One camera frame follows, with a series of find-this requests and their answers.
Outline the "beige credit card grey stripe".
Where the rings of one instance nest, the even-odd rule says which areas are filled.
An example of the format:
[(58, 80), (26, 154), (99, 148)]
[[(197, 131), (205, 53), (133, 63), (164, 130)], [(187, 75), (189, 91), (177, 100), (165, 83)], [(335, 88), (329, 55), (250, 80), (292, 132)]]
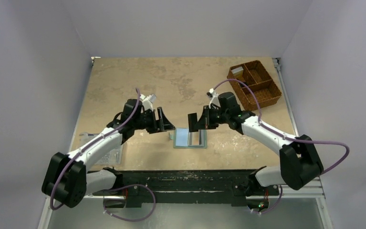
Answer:
[(188, 135), (188, 146), (201, 147), (204, 145), (203, 130), (199, 130)]

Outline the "green card holder wallet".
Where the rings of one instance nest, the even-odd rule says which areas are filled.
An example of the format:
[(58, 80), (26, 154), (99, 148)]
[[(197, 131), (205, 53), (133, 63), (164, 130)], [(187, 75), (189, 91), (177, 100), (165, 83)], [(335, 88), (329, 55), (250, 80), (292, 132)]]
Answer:
[(174, 148), (207, 148), (207, 132), (205, 130), (189, 132), (188, 128), (176, 128), (168, 134), (168, 137), (172, 140)]

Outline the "brown woven divided basket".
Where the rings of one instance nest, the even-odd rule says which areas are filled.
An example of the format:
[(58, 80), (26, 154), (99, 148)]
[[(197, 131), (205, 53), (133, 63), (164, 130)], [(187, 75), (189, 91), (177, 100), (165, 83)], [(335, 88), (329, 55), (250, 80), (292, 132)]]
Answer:
[[(233, 68), (242, 66), (242, 77), (236, 78), (231, 73)], [(255, 111), (258, 106), (264, 108), (274, 105), (282, 96), (282, 92), (272, 76), (259, 60), (234, 65), (229, 68), (228, 79), (239, 102), (247, 111)]]

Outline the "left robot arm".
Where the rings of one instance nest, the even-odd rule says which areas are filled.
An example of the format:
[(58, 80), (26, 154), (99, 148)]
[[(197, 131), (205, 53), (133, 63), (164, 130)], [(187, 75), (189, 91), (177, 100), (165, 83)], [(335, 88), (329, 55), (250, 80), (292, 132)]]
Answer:
[(123, 189), (121, 172), (105, 167), (97, 172), (89, 170), (105, 154), (122, 146), (136, 130), (149, 134), (175, 130), (161, 107), (145, 108), (138, 99), (129, 99), (121, 112), (106, 127), (83, 146), (63, 154), (54, 154), (49, 162), (41, 191), (69, 208), (77, 206), (83, 197), (106, 190), (118, 195)]

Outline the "clear plastic bag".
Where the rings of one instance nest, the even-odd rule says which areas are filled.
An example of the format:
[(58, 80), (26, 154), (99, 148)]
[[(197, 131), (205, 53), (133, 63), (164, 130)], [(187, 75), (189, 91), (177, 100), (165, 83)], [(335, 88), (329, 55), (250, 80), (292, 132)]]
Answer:
[[(98, 134), (91, 134), (87, 132), (82, 132), (79, 134), (79, 145), (81, 147), (94, 139)], [(122, 153), (123, 153), (123, 145), (118, 146), (107, 154), (103, 155), (100, 160), (98, 160), (96, 165), (105, 165), (105, 166), (116, 166), (121, 164), (122, 162)]]

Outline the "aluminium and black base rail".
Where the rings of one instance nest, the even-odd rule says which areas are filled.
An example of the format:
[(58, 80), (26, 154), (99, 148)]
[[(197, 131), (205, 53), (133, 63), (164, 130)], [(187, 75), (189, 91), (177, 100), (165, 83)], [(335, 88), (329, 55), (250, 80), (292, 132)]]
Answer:
[(278, 185), (260, 189), (250, 179), (253, 169), (222, 170), (132, 170), (121, 171), (117, 187), (126, 191), (97, 191), (88, 196), (118, 199), (126, 197), (128, 208), (143, 203), (168, 204), (230, 204), (245, 207), (268, 194), (270, 200), (279, 196)]

